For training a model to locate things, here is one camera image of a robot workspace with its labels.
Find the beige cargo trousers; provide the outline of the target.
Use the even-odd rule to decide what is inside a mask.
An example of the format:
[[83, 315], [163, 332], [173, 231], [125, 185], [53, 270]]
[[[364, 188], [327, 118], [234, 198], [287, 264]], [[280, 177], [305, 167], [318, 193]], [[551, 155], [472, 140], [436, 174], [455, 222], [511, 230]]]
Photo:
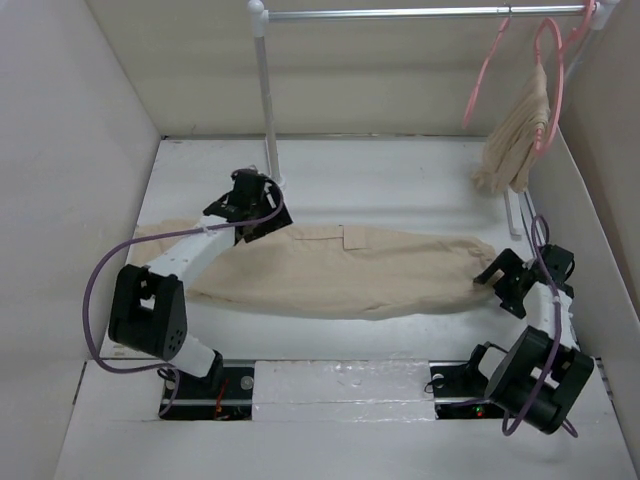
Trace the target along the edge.
[[319, 319], [449, 313], [491, 296], [474, 279], [496, 256], [493, 246], [473, 236], [297, 223], [226, 250], [187, 297], [237, 311]]

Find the pink plastic hanger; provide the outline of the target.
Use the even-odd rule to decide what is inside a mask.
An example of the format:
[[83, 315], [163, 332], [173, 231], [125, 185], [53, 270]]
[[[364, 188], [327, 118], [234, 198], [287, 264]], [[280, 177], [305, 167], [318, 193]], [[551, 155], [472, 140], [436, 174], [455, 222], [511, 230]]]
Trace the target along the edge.
[[479, 70], [478, 76], [476, 78], [475, 84], [470, 92], [470, 96], [466, 105], [466, 109], [464, 112], [464, 116], [462, 119], [462, 128], [466, 129], [469, 125], [469, 123], [471, 122], [476, 104], [477, 104], [477, 100], [479, 97], [479, 93], [480, 90], [482, 88], [482, 84], [484, 81], [484, 78], [486, 76], [489, 64], [491, 62], [491, 60], [493, 59], [493, 57], [496, 54], [496, 51], [498, 49], [498, 46], [500, 45], [506, 31], [508, 30], [509, 26], [511, 23], [511, 15], [508, 15], [500, 24], [498, 32], [493, 40], [493, 43], [491, 44], [491, 47], [482, 63], [482, 66]]

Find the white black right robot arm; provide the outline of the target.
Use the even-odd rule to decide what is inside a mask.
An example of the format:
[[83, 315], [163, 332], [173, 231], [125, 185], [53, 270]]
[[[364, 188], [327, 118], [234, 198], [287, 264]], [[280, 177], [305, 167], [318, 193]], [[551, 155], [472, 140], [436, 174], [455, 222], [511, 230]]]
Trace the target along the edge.
[[491, 285], [500, 307], [527, 325], [497, 367], [479, 359], [462, 369], [462, 381], [473, 393], [542, 433], [553, 434], [566, 417], [594, 370], [563, 327], [574, 297], [566, 283], [575, 267], [574, 254], [553, 244], [540, 248], [529, 262], [503, 250], [474, 278]]

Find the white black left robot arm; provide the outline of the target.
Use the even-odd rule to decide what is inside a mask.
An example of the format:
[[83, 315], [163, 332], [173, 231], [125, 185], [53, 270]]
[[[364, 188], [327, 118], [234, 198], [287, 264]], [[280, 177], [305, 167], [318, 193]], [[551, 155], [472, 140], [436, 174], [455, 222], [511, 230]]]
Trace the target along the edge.
[[236, 244], [292, 223], [274, 180], [254, 169], [239, 169], [231, 179], [231, 191], [206, 207], [193, 227], [139, 240], [178, 242], [141, 266], [119, 271], [108, 325], [110, 340], [177, 369], [205, 397], [222, 387], [223, 357], [188, 332], [186, 290]]

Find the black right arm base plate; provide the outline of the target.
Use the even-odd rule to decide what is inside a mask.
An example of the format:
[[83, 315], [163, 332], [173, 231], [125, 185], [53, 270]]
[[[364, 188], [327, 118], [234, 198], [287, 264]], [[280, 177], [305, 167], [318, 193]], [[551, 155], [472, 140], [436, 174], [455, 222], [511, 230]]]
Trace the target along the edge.
[[424, 392], [433, 397], [437, 420], [502, 419], [506, 410], [485, 395], [488, 379], [465, 362], [430, 364]]

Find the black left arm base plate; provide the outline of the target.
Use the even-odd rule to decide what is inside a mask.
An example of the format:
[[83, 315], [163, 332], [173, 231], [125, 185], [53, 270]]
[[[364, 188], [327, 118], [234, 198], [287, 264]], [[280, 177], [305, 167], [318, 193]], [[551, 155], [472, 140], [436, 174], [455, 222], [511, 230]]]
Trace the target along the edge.
[[204, 378], [181, 373], [178, 388], [174, 375], [164, 380], [159, 417], [169, 421], [244, 421], [252, 417], [254, 363], [225, 364], [219, 386], [210, 390]]

